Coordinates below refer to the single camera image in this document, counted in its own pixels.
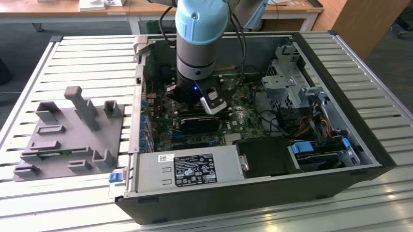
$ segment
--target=table leg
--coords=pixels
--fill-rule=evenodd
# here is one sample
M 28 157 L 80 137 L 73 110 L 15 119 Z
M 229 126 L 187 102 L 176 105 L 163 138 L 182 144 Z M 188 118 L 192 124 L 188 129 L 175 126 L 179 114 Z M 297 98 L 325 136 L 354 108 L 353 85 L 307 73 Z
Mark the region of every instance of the table leg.
M 41 23 L 32 23 L 37 32 L 43 31 Z
M 311 31 L 318 13 L 307 13 L 299 31 Z
M 128 16 L 128 22 L 130 22 L 130 26 L 131 26 L 131 34 L 132 35 L 140 35 L 140 27 L 139 27 L 140 17 L 139 16 Z

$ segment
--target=white box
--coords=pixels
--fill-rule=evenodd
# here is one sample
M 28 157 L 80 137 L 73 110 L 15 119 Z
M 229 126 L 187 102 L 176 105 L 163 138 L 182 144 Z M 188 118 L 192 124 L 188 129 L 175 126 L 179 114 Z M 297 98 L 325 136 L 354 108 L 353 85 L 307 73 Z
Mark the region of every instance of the white box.
M 104 0 L 107 6 L 123 6 L 127 0 Z
M 103 0 L 79 0 L 79 11 L 104 10 Z

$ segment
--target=power supply label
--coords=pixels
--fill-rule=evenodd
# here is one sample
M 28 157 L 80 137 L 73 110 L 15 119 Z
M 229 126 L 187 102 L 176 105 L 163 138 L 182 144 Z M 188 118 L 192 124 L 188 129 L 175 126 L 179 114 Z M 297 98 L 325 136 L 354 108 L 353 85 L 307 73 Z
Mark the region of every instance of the power supply label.
M 212 154 L 174 158 L 178 187 L 215 183 L 216 171 Z

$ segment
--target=floor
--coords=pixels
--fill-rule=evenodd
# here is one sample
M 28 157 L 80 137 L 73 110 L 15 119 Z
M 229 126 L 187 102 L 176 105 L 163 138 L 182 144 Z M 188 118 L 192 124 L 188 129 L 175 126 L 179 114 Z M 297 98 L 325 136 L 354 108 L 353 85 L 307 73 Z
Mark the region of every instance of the floor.
M 44 24 L 36 32 L 31 24 L 0 24 L 0 57 L 13 79 L 0 86 L 1 92 L 21 92 L 36 67 L 51 36 L 130 34 L 127 22 Z M 366 63 L 396 96 L 413 111 L 413 34 L 397 38 L 389 31 Z M 13 108 L 19 94 L 0 94 L 0 128 Z

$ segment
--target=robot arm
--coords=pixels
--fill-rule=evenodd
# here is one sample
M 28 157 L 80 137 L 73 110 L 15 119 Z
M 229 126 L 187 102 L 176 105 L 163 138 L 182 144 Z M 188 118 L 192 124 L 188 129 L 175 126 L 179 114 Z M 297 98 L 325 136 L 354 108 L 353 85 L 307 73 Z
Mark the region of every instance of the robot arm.
M 259 22 L 265 0 L 148 0 L 176 7 L 176 86 L 187 102 L 200 101 L 214 115 L 226 108 L 226 99 L 215 69 L 218 41 L 230 12 L 239 15 L 243 28 Z

